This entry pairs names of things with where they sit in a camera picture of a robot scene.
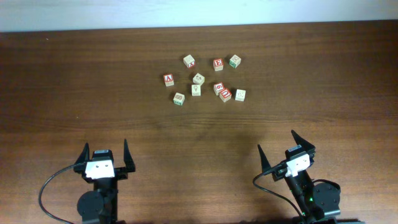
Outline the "red U wooden block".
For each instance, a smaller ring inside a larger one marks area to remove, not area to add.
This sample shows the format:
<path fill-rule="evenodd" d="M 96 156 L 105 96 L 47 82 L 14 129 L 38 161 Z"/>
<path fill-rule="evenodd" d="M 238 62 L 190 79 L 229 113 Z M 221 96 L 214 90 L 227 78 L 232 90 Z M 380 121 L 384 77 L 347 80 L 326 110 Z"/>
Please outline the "red U wooden block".
<path fill-rule="evenodd" d="M 219 92 L 219 97 L 222 100 L 222 102 L 225 103 L 231 99 L 232 94 L 227 88 L 225 88 Z"/>

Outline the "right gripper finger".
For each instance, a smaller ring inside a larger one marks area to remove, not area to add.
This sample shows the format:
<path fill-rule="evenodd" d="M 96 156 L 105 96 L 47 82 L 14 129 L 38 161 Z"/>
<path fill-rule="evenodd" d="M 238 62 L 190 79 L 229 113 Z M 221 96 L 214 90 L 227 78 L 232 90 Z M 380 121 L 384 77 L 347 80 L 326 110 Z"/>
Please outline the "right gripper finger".
<path fill-rule="evenodd" d="M 269 161 L 267 160 L 267 157 L 264 154 L 264 151 L 262 150 L 262 147 L 260 144 L 257 145 L 257 148 L 258 148 L 259 155 L 260 155 L 262 173 L 268 173 L 269 170 L 271 169 L 271 165 L 269 164 Z"/>
<path fill-rule="evenodd" d="M 293 129 L 291 130 L 291 133 L 297 145 L 301 145 L 307 152 L 315 150 L 315 146 L 313 144 L 299 136 Z"/>

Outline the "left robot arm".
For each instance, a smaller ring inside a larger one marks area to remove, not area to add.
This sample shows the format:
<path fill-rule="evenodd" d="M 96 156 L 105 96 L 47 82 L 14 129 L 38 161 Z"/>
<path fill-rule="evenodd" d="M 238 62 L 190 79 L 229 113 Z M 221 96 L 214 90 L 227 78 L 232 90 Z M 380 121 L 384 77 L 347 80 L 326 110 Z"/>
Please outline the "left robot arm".
<path fill-rule="evenodd" d="M 128 174 L 136 171 L 126 140 L 123 161 L 123 167 L 115 167 L 112 150 L 90 154 L 89 144 L 85 144 L 73 168 L 84 181 L 93 184 L 93 190 L 84 193 L 77 202 L 83 224 L 126 224 L 118 218 L 118 182 L 128 179 Z"/>

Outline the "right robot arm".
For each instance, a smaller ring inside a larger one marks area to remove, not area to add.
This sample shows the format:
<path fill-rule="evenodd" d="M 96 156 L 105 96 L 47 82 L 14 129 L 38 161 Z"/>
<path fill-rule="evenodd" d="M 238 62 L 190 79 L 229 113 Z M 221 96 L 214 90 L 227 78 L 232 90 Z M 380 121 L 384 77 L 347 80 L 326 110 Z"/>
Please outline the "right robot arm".
<path fill-rule="evenodd" d="M 253 185 L 271 195 L 288 202 L 298 213 L 296 223 L 336 223 L 339 208 L 341 187 L 325 179 L 313 180 L 307 169 L 314 163 L 316 147 L 291 131 L 296 146 L 285 151 L 285 159 L 271 166 L 260 145 L 257 146 L 261 159 L 261 173 L 253 178 Z M 275 182 L 284 179 L 296 204 L 291 200 L 257 184 L 257 180 L 271 175 Z"/>

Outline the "red 9 wooden block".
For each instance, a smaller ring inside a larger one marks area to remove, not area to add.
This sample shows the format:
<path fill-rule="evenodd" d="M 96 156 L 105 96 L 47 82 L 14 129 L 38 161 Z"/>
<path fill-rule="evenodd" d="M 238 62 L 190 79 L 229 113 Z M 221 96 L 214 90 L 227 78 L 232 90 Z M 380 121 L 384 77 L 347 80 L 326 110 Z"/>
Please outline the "red 9 wooden block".
<path fill-rule="evenodd" d="M 223 83 L 222 83 L 222 82 L 219 82 L 219 83 L 214 84 L 214 85 L 213 85 L 213 90 L 214 90 L 214 92 L 215 92 L 215 95 L 218 96 L 219 93 L 220 93 L 221 91 L 224 90 L 224 85 L 223 85 Z"/>

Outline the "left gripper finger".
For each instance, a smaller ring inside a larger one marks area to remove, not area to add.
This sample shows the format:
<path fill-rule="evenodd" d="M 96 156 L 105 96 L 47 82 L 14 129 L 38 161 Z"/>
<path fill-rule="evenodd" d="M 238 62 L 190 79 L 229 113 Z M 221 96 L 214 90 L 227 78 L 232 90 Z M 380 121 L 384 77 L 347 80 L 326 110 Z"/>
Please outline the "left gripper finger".
<path fill-rule="evenodd" d="M 86 162 L 89 161 L 89 159 L 90 159 L 90 147 L 89 144 L 86 142 L 75 164 L 84 165 Z"/>
<path fill-rule="evenodd" d="M 127 143 L 127 139 L 124 140 L 124 156 L 123 156 L 123 161 L 125 163 L 126 169 L 127 170 L 135 170 L 136 166 L 133 161 L 133 158 L 131 156 L 129 146 Z"/>

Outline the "Z wooden block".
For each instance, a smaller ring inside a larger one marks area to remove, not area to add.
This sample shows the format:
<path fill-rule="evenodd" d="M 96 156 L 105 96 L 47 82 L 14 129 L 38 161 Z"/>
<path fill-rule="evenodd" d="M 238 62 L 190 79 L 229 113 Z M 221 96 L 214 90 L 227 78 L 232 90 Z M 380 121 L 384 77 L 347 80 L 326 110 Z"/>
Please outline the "Z wooden block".
<path fill-rule="evenodd" d="M 236 94 L 235 94 L 235 100 L 236 101 L 244 101 L 245 97 L 246 97 L 246 91 L 245 90 L 240 90 L 240 89 L 236 90 Z"/>

